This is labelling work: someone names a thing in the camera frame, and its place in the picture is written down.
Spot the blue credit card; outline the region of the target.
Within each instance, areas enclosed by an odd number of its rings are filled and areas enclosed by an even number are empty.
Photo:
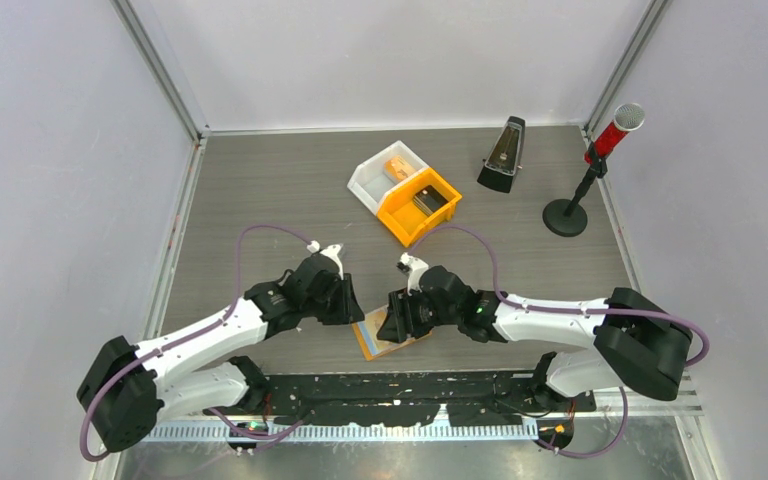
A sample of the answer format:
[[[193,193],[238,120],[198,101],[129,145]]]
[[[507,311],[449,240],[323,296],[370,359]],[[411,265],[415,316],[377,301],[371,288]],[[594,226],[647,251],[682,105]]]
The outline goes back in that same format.
[[[366,356],[370,358],[383,355],[398,346],[397,343],[380,340],[377,337],[378,331],[386,320],[387,312],[386,306],[379,307],[367,313],[363,323],[359,326],[363,345],[366,348]]]

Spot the orange card holder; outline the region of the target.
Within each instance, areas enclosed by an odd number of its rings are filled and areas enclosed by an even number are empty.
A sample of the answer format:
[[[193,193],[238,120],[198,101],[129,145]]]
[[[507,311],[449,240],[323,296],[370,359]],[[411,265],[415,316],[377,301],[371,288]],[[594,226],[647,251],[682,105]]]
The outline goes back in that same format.
[[[367,361],[373,361],[376,358],[388,355],[398,349],[407,347],[431,336],[431,334],[427,334],[420,338],[408,338],[402,343],[379,340],[376,334],[384,324],[387,310],[387,306],[381,306],[366,313],[363,321],[352,324],[353,332],[357,338],[362,354]]]

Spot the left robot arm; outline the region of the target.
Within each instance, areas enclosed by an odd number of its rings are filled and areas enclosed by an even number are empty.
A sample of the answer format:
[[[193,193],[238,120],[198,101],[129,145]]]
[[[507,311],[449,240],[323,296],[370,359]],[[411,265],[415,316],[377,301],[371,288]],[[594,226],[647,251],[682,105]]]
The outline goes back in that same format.
[[[267,398],[260,371],[241,359],[209,363],[305,318],[349,325],[364,314],[345,272],[340,244],[305,258],[282,282],[262,282],[215,314],[138,344],[123,336],[99,350],[77,399],[85,410],[80,447],[90,461],[139,443],[160,422],[209,407],[258,412]]]

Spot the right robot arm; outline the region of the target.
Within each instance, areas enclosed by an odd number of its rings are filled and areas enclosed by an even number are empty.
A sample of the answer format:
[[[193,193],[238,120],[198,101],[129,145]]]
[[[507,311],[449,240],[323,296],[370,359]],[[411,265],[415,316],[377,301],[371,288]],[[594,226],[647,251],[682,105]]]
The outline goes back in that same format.
[[[549,411],[586,391],[614,387],[672,401],[693,341],[687,325],[629,288],[589,301],[534,300],[475,290],[442,266],[411,274],[407,287],[390,293],[376,336],[402,343],[448,325],[480,343],[566,347],[541,357],[530,385],[534,403]]]

